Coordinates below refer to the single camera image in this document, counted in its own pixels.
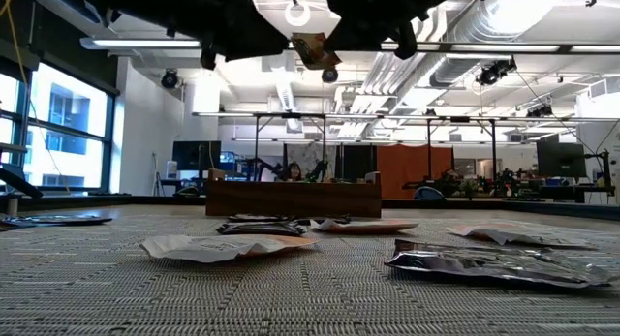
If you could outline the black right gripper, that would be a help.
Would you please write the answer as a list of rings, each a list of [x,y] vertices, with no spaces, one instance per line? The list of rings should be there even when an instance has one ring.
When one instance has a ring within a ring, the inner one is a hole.
[[[413,26],[402,22],[410,22],[415,18],[425,21],[429,18],[430,9],[447,0],[326,1],[328,8],[340,16],[333,29],[334,48],[379,51],[386,39],[392,39],[397,43],[393,54],[401,60],[406,60],[418,51],[418,42]]]

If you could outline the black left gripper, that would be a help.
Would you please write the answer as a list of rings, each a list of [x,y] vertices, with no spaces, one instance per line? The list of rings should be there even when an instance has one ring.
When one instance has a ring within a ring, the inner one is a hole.
[[[258,13],[252,0],[164,0],[166,35],[182,33],[201,41],[201,66],[277,55],[289,47],[288,38]]]

